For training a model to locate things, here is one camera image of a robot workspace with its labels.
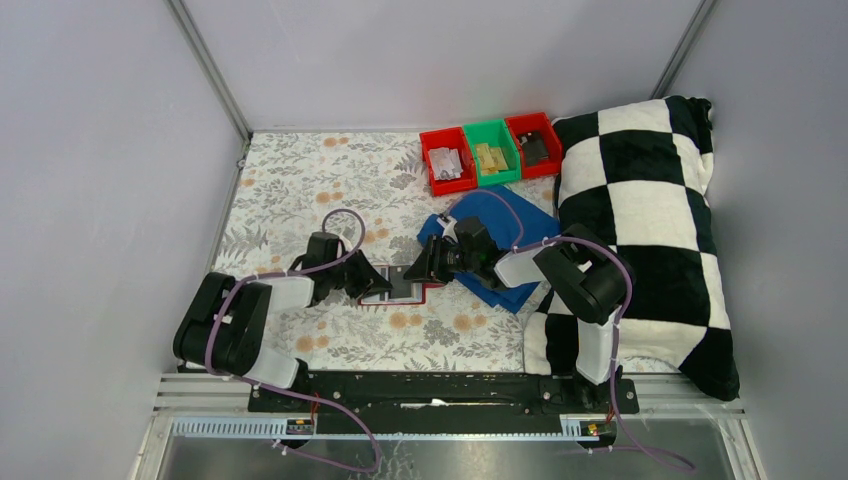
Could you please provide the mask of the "red leather card holder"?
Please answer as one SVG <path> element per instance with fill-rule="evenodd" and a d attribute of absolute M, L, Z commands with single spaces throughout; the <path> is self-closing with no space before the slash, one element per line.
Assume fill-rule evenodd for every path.
<path fill-rule="evenodd" d="M 422 305 L 426 303 L 429 290 L 441 288 L 441 284 L 417 283 L 404 278 L 410 265 L 378 265 L 376 270 L 392 289 L 361 298 L 360 306 Z"/>

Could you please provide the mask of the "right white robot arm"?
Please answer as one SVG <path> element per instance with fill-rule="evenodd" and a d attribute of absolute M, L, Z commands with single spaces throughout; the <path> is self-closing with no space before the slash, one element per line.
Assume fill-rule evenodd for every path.
<path fill-rule="evenodd" d="M 490 290 L 547 282 L 577 318 L 575 369 L 582 378 L 573 386 L 575 402 L 597 412 L 612 400 L 614 329 L 632 298 L 634 280 L 626 262 L 600 237 L 573 224 L 558 236 L 506 249 L 479 218 L 451 219 L 443 233 L 427 237 L 404 279 L 444 285 L 456 274 L 469 274 Z"/>

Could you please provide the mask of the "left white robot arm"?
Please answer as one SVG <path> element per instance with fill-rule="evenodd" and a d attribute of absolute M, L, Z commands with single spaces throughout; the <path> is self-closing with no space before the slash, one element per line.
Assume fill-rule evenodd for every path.
<path fill-rule="evenodd" d="M 360 250 L 349 251 L 341 237 L 311 234 L 305 253 L 286 272 L 256 274 L 241 281 L 207 274 L 181 321 L 172 351 L 177 359 L 215 374 L 272 386 L 272 398 L 288 411 L 309 401 L 310 385 L 298 375 L 304 362 L 262 346 L 270 317 L 313 307 L 340 290 L 349 298 L 387 293 L 391 283 Z"/>

